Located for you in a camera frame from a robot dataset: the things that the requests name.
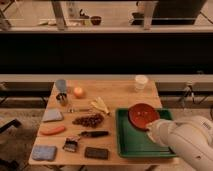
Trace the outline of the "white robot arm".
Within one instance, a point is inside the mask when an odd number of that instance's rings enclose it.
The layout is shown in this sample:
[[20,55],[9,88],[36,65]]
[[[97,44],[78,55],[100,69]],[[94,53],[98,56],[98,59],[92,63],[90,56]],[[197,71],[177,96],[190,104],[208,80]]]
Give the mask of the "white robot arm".
[[149,123],[149,138],[169,147],[196,171],[213,171],[213,122],[197,115]]

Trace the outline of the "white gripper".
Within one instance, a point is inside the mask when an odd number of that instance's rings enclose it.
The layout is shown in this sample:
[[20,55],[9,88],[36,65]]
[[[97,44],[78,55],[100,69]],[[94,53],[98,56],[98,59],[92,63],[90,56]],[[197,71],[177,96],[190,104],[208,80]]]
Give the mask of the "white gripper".
[[168,145],[169,120],[158,119],[146,125],[148,137],[160,146]]

